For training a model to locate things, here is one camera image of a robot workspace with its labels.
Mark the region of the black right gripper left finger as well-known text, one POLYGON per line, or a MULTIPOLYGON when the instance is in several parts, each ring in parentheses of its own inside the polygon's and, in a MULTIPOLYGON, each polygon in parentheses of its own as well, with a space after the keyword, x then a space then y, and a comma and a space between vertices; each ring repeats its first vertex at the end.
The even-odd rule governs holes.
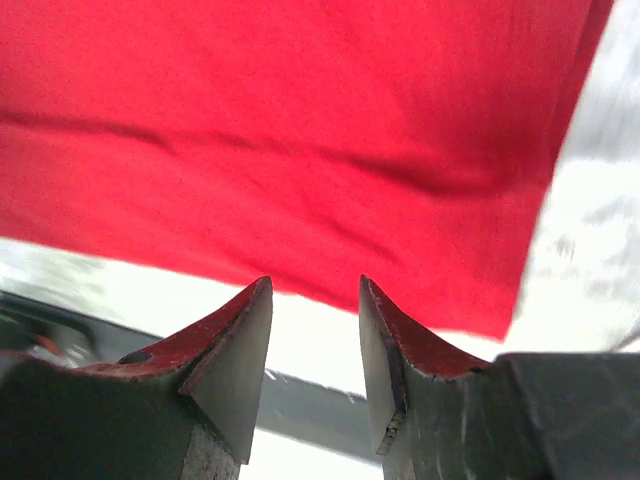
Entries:
POLYGON ((151 342, 1 296, 5 479, 235 479, 249 461, 272 321, 262 277, 151 342))

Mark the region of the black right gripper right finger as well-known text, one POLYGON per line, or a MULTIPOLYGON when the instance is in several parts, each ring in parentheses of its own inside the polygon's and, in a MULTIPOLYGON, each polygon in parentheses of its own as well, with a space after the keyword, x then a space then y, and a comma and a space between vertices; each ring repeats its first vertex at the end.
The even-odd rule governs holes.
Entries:
POLYGON ((370 278, 359 328, 372 444, 388 479, 635 479, 639 357, 483 361, 406 315, 370 278))

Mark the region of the red t shirt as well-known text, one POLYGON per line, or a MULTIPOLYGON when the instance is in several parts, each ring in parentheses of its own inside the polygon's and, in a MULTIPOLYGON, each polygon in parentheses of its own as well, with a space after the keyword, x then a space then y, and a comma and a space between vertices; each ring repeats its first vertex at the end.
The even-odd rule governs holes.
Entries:
POLYGON ((608 1, 5 1, 1 232, 511 324, 608 1))

